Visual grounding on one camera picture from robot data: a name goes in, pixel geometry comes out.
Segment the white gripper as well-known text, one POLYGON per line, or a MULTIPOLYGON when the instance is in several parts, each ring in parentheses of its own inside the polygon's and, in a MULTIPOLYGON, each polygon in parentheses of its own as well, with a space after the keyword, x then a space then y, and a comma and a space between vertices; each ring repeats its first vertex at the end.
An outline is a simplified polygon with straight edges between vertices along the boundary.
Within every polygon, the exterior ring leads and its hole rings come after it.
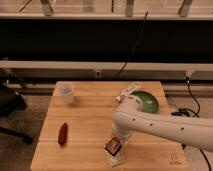
POLYGON ((133 134, 131 128, 125 125, 119 125, 117 123, 112 123, 112 132, 113 135, 120 140, 128 140, 133 134))

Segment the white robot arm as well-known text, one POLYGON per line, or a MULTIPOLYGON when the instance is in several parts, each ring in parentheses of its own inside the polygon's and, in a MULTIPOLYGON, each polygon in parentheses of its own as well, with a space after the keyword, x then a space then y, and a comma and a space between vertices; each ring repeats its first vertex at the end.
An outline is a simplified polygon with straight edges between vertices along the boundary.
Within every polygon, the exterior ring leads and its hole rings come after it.
POLYGON ((118 139, 127 140, 136 131, 213 152, 213 119, 142 112, 142 100, 133 95, 140 87, 133 82, 116 97, 120 104, 112 115, 112 132, 118 139))

